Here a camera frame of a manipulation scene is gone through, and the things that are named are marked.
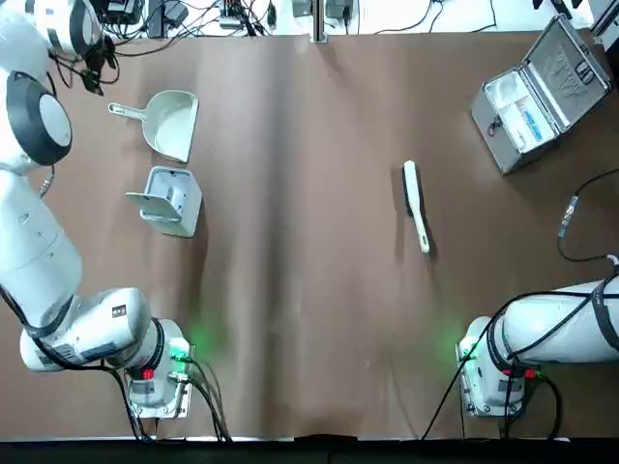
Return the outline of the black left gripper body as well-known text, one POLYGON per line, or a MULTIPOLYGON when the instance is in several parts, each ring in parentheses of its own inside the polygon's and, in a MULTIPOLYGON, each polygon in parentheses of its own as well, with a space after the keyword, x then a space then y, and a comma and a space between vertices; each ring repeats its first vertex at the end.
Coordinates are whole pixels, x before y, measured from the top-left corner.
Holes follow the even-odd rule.
POLYGON ((86 68, 89 72, 100 73, 103 65, 111 61, 109 55, 112 53, 112 39, 110 37, 100 37, 86 52, 86 68))

